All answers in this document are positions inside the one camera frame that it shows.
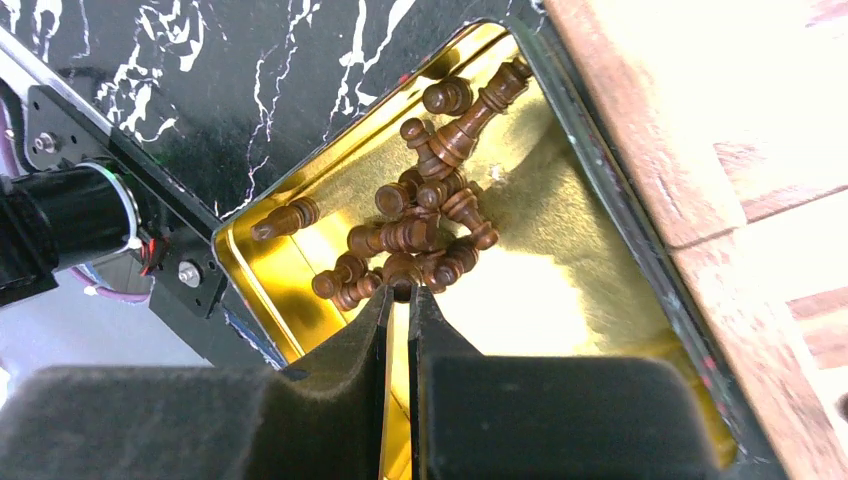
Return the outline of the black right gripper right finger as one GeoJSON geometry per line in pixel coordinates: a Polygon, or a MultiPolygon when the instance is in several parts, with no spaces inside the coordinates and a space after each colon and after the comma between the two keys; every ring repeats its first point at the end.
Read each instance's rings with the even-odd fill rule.
{"type": "Polygon", "coordinates": [[[416,479],[715,479],[694,395],[667,363],[485,355],[433,293],[410,299],[416,479]]]}

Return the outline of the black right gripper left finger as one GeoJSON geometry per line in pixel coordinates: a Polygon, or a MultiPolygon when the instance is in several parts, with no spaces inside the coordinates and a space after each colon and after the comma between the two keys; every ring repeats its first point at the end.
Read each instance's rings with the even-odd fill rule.
{"type": "Polygon", "coordinates": [[[5,479],[377,479],[393,293],[282,370],[51,367],[1,410],[5,479]]]}

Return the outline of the dark pawn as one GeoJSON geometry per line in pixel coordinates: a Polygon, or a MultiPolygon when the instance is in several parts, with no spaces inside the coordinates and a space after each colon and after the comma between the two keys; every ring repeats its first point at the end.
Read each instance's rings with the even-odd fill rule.
{"type": "Polygon", "coordinates": [[[409,253],[391,254],[383,265],[383,281],[393,289],[396,302],[408,303],[423,282],[416,258],[409,253]]]}

